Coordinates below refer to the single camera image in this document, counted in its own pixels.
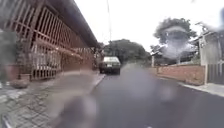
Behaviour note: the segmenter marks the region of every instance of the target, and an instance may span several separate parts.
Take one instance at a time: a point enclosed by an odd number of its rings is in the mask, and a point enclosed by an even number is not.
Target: metal gate
[[[224,32],[205,36],[207,83],[224,84]]]
[[[18,34],[24,42],[18,57],[20,74],[32,80],[53,78],[58,72],[91,67],[93,50],[88,48],[44,0],[0,0],[1,28]]]

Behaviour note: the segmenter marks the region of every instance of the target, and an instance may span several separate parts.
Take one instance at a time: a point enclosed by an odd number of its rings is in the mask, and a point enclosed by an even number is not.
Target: utility pole
[[[111,43],[111,36],[112,36],[112,29],[111,29],[111,16],[110,16],[110,3],[109,0],[107,0],[107,12],[108,12],[108,23],[109,23],[109,43]]]

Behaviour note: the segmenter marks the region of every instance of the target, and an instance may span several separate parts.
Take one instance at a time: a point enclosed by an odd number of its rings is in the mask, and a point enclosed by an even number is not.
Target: roof
[[[92,30],[74,0],[47,0],[62,20],[75,31],[89,47],[100,48]]]

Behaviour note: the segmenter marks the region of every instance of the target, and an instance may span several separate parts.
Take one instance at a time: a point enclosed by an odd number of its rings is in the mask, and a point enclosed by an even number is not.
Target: car
[[[116,56],[106,56],[99,65],[100,73],[115,72],[120,74],[121,63]]]

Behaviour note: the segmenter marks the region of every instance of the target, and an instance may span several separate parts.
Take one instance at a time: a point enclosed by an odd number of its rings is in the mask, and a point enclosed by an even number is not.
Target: brick wall
[[[167,66],[159,67],[156,71],[159,76],[184,81],[195,85],[203,85],[205,79],[205,67],[190,66]]]

